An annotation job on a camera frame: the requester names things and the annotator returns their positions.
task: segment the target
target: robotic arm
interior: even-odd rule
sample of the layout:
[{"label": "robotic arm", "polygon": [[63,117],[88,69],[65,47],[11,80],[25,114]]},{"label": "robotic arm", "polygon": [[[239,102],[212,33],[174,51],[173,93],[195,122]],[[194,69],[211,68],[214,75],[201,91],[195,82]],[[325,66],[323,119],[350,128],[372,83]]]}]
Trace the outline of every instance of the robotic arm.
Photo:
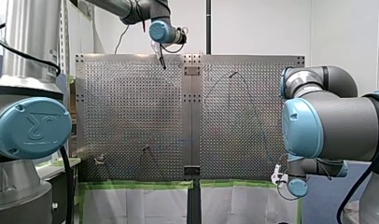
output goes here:
[{"label": "robotic arm", "polygon": [[[170,23],[166,0],[93,1],[126,24],[152,20],[151,38],[184,44],[186,35]],[[63,148],[71,133],[70,113],[56,86],[61,1],[8,0],[3,75],[0,77],[0,224],[52,223],[51,184],[41,181],[31,160],[60,150],[68,176],[67,219],[74,192]]]},{"label": "robotic arm", "polygon": [[181,28],[175,28],[170,22],[170,8],[167,0],[87,0],[109,11],[120,20],[132,25],[151,20],[149,35],[160,44],[180,44],[187,42],[187,36]]},{"label": "robotic arm", "polygon": [[[340,160],[371,161],[340,207],[337,219],[342,223],[343,206],[372,172],[360,200],[359,219],[360,224],[379,224],[379,91],[357,98],[353,78],[334,66],[288,68],[282,75],[281,90],[288,99],[282,129],[289,153],[289,191],[305,196],[306,174],[345,176],[347,164]],[[317,166],[325,169],[320,172]]]}]

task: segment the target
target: perforated metal panel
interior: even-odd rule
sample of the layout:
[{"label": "perforated metal panel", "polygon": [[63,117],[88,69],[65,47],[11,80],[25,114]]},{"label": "perforated metal panel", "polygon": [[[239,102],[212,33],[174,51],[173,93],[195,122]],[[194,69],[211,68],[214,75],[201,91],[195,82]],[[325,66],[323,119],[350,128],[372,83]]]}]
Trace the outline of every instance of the perforated metal panel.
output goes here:
[{"label": "perforated metal panel", "polygon": [[[183,60],[165,61],[163,70],[155,56],[78,56],[78,145],[88,154],[82,181],[183,178]],[[102,154],[104,164],[96,164]]]},{"label": "perforated metal panel", "polygon": [[284,152],[280,75],[304,58],[194,57],[166,55],[162,70],[154,55],[78,55],[82,181],[183,179],[185,165],[200,178],[270,178]]},{"label": "perforated metal panel", "polygon": [[202,178],[270,179],[284,153],[280,75],[303,60],[203,56]]}]

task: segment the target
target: metal pole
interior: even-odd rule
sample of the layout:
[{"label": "metal pole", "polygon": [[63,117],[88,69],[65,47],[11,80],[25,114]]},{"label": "metal pole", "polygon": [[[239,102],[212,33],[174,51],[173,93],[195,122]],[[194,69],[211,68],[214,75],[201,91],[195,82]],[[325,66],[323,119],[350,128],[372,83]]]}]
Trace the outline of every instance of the metal pole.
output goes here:
[{"label": "metal pole", "polygon": [[212,0],[206,0],[206,54],[212,54]]}]

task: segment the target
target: wire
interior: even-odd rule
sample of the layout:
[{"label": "wire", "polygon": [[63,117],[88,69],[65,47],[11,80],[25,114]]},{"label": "wire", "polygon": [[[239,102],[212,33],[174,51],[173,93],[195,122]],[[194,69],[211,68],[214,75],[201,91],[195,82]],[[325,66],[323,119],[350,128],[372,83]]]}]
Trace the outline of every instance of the wire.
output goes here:
[{"label": "wire", "polygon": [[330,172],[327,170],[327,168],[326,168],[326,166],[323,164],[323,162],[320,161],[319,159],[314,159],[314,161],[315,161],[315,162],[321,167],[321,169],[326,173],[326,175],[327,175],[327,179],[328,179],[329,181],[331,181],[332,178],[331,178]]},{"label": "wire", "polygon": [[149,155],[151,156],[151,159],[152,159],[152,162],[155,164],[156,168],[157,168],[157,171],[158,173],[160,173],[162,179],[165,179],[165,176],[161,170],[161,167],[160,165],[158,164],[157,160],[155,159],[154,157],[154,153],[152,152],[151,148],[150,147],[145,147],[143,148],[143,153],[140,155],[140,167],[142,166],[143,164],[143,155],[145,155],[145,152],[148,151]]},{"label": "wire", "polygon": [[66,173],[66,185],[67,185],[67,212],[65,223],[71,223],[74,209],[74,175],[73,170],[70,167],[70,160],[64,147],[60,148],[60,152],[63,159],[64,170]]},{"label": "wire", "polygon": [[146,32],[146,22],[145,22],[144,17],[143,17],[143,12],[141,11],[141,7],[139,5],[139,1],[135,0],[135,2],[136,2],[136,12],[140,17],[140,20],[142,21],[143,31]]},{"label": "wire", "polygon": [[283,176],[286,175],[286,171],[283,172],[283,174],[280,176],[279,180],[278,180],[277,183],[276,183],[276,184],[277,184],[277,185],[276,185],[276,187],[277,187],[277,192],[279,193],[280,197],[282,197],[284,200],[287,200],[287,201],[290,201],[290,202],[292,202],[292,201],[297,201],[297,200],[300,199],[299,197],[290,199],[290,198],[287,198],[287,197],[283,196],[282,192],[280,192],[280,188],[279,188],[280,183],[285,183],[285,184],[287,184],[286,181],[282,181]]},{"label": "wire", "polygon": [[162,44],[160,44],[160,53],[161,53],[161,57],[160,57],[160,62],[161,62],[161,65],[163,67],[163,70],[166,69],[166,62],[163,58],[163,53],[162,53]]},{"label": "wire", "polygon": [[122,37],[126,34],[126,32],[129,30],[129,26],[130,26],[130,25],[127,25],[127,26],[126,26],[126,29],[125,29],[125,30],[122,32],[122,34],[120,35],[119,42],[118,42],[118,44],[117,44],[117,46],[116,46],[116,50],[114,51],[114,54],[117,54],[117,50],[118,50],[118,48],[119,48],[120,41],[122,40]]},{"label": "wire", "polygon": [[169,49],[167,49],[166,47],[164,47],[163,44],[161,44],[161,48],[164,49],[164,51],[166,51],[168,53],[178,53],[178,52],[180,52],[184,48],[184,45],[185,44],[182,44],[179,49],[173,50],[173,51],[170,51]]},{"label": "wire", "polygon": [[164,50],[165,50],[166,52],[168,52],[168,53],[178,53],[180,50],[182,50],[182,49],[184,48],[184,45],[185,45],[185,44],[182,44],[182,45],[181,45],[181,48],[178,49],[178,50],[176,50],[176,51],[170,51],[170,50],[166,49],[166,48],[160,43],[160,52],[161,52],[160,62],[161,62],[161,65],[162,65],[163,69],[166,69],[166,62],[165,62],[165,60],[164,60],[162,50],[164,49]]},{"label": "wire", "polygon": [[[0,30],[3,29],[4,27],[6,27],[5,23],[0,24]],[[4,43],[1,39],[0,39],[0,45],[4,49],[9,50],[12,53],[15,53],[15,54],[21,56],[22,58],[25,58],[27,60],[32,60],[32,61],[37,62],[37,63],[43,63],[44,65],[53,67],[56,70],[56,77],[61,73],[61,68],[57,64],[55,64],[55,63],[52,63],[52,62],[49,62],[49,61],[45,61],[45,60],[36,58],[36,57],[34,57],[34,56],[30,55],[30,54],[26,54],[26,53],[21,52],[21,51],[19,51],[17,49],[14,49],[14,48],[10,47],[8,44]]]},{"label": "wire", "polygon": [[[374,100],[379,102],[379,95],[376,94],[368,94],[366,97],[373,98]],[[356,181],[356,183],[352,186],[352,188],[349,190],[349,192],[344,197],[344,200],[341,202],[341,205],[338,208],[336,219],[339,224],[342,224],[341,221],[341,214],[344,210],[344,207],[349,202],[349,200],[352,198],[353,194],[356,192],[358,187],[364,182],[364,180],[367,178],[367,176],[372,172],[373,168],[379,163],[379,150],[375,154],[375,156],[372,158],[372,162],[370,166],[367,168],[367,170],[361,175],[361,177]]]}]

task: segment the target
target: logo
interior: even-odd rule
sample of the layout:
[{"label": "logo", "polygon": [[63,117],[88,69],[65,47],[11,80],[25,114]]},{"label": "logo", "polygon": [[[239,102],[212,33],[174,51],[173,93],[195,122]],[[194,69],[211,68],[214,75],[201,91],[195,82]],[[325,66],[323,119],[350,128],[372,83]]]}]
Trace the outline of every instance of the logo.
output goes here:
[{"label": "logo", "polygon": [[56,124],[58,118],[59,115],[54,114],[30,113],[27,119],[33,126],[27,133],[28,138],[33,141],[40,141],[44,139],[46,137],[45,134],[49,133],[46,131],[49,131],[48,129],[53,129],[53,125]]}]

